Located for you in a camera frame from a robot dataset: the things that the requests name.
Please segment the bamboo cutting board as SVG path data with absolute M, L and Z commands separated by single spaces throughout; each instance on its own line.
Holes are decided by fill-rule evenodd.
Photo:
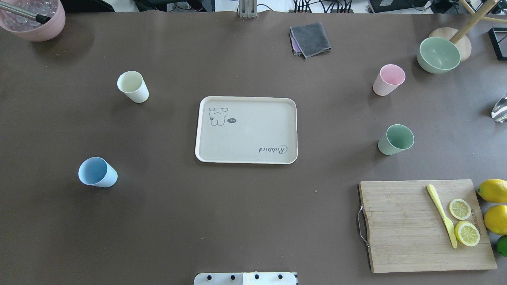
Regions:
M 451 200 L 470 205 L 468 220 L 480 233 L 478 245 L 458 242 L 453 249 L 428 184 L 436 187 L 448 217 Z M 497 268 L 471 180 L 363 181 L 359 190 L 373 273 Z

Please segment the lemon slice upper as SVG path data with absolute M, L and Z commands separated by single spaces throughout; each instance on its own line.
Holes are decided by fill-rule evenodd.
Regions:
M 463 199 L 451 200 L 448 207 L 451 215 L 458 220 L 467 220 L 471 216 L 471 207 Z

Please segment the whole lemon far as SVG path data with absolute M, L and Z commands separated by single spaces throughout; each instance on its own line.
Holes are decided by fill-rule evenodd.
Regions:
M 507 202 L 507 181 L 489 179 L 480 184 L 477 189 L 478 195 L 491 203 Z

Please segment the green cup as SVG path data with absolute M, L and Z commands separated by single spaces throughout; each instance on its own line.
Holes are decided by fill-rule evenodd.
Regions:
M 409 128 L 401 124 L 391 125 L 378 141 L 378 149 L 384 155 L 393 155 L 411 148 L 414 135 Z

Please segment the green lime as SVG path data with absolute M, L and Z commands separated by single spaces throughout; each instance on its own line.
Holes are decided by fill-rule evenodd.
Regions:
M 496 251 L 500 256 L 507 257 L 507 235 L 498 238 L 496 242 Z

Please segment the grey folded cloth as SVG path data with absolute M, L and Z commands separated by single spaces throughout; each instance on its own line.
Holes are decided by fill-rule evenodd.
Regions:
M 289 33 L 293 35 L 301 49 L 301 56 L 306 59 L 331 50 L 322 22 L 290 27 Z

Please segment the green bowl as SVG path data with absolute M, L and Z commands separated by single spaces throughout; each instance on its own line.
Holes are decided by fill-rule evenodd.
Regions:
M 441 74 L 457 67 L 461 54 L 449 40 L 429 37 L 420 43 L 417 61 L 426 72 Z

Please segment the lemon slice lower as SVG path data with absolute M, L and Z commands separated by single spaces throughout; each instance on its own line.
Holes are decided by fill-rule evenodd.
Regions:
M 480 241 L 480 233 L 471 222 L 459 221 L 454 230 L 455 236 L 459 242 L 468 247 L 476 246 Z

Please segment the pink cup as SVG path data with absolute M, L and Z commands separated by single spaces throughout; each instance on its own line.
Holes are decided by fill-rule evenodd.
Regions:
M 393 92 L 398 86 L 404 83 L 406 74 L 398 65 L 384 65 L 373 84 L 373 91 L 379 96 L 386 96 Z

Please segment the blue cup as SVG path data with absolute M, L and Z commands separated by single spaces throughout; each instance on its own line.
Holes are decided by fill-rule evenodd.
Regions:
M 91 157 L 79 167 L 78 178 L 86 185 L 107 188 L 115 184 L 118 174 L 103 158 Z

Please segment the whole lemon near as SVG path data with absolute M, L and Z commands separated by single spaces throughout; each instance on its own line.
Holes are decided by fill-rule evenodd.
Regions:
M 495 205 L 484 215 L 486 228 L 494 234 L 503 236 L 507 234 L 507 206 Z

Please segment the cream white cup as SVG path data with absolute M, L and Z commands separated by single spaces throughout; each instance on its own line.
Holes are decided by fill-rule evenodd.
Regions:
M 137 71 L 126 71 L 119 76 L 116 85 L 129 99 L 135 103 L 143 103 L 149 97 L 143 76 Z

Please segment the whole lemon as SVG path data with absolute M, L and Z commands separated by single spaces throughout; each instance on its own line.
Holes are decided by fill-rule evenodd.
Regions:
M 495 205 L 484 215 L 486 228 L 494 234 L 503 236 L 507 234 L 507 206 Z
M 507 181 L 489 179 L 480 184 L 477 189 L 478 195 L 491 203 L 507 202 Z

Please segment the purple folded cloth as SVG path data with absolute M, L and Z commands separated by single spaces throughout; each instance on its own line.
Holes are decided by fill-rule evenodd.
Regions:
M 295 56 L 301 56 L 302 52 L 301 52 L 301 49 L 299 48 L 295 38 L 293 37 L 293 35 L 291 33 L 289 33 L 289 37 L 290 37 L 290 42 L 291 42 L 291 46 L 293 49 L 293 54 Z

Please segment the cream rabbit tray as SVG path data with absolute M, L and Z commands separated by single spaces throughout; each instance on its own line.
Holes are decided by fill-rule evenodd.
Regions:
M 205 97 L 199 107 L 195 155 L 211 163 L 293 163 L 298 157 L 295 102 L 273 97 Z

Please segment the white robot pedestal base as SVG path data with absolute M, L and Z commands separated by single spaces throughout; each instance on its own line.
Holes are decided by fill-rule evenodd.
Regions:
M 297 285 L 293 272 L 225 272 L 201 273 L 194 285 Z

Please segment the clear glass mug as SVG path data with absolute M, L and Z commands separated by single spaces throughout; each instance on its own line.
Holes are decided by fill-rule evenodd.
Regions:
M 491 117 L 499 123 L 503 123 L 507 120 L 507 94 L 502 96 L 502 98 L 494 105 L 491 111 Z

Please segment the metal muddler with black tip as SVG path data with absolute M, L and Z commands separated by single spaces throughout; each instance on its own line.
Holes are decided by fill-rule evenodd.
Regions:
M 49 20 L 51 20 L 51 17 L 36 14 L 31 11 L 27 11 L 25 9 L 22 9 L 20 7 L 16 7 L 14 5 L 9 4 L 8 2 L 1 1 L 0 2 L 0 9 L 9 11 L 10 13 L 22 16 L 24 18 L 27 18 L 31 21 L 38 22 L 40 24 L 46 24 Z

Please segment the yellow plastic knife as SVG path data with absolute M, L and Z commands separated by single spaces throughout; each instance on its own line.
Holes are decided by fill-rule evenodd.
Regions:
M 444 208 L 442 207 L 440 197 L 436 191 L 436 188 L 433 186 L 433 184 L 428 184 L 426 186 L 426 189 L 427 189 L 430 197 L 432 198 L 432 201 L 433 201 L 434 205 L 436 206 L 436 209 L 437 209 L 437 211 L 438 211 L 438 213 L 439 213 L 439 215 L 446 227 L 446 231 L 448 233 L 451 245 L 452 245 L 453 249 L 456 249 L 457 248 L 457 238 L 454 233 L 454 230 L 455 230 L 454 224 L 451 221 L 451 219 L 447 217 L 447 215 L 444 211 Z

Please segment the lemon slice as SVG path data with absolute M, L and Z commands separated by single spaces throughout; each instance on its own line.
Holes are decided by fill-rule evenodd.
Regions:
M 451 200 L 448 207 L 451 215 L 458 220 L 467 220 L 471 216 L 471 207 L 463 199 Z
M 471 222 L 459 221 L 454 230 L 455 236 L 459 242 L 468 247 L 476 246 L 480 241 L 480 233 Z

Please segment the black frame tray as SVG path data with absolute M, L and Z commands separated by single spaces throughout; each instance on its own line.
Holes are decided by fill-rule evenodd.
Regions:
M 507 60 L 507 29 L 493 27 L 488 31 L 493 50 L 498 60 Z

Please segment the pink bowl with ice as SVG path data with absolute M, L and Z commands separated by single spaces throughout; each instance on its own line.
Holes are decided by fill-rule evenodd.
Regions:
M 65 10 L 59 0 L 5 0 L 4 2 L 50 18 L 47 23 L 41 24 L 1 9 L 1 27 L 20 38 L 33 42 L 50 40 L 58 36 L 65 26 Z

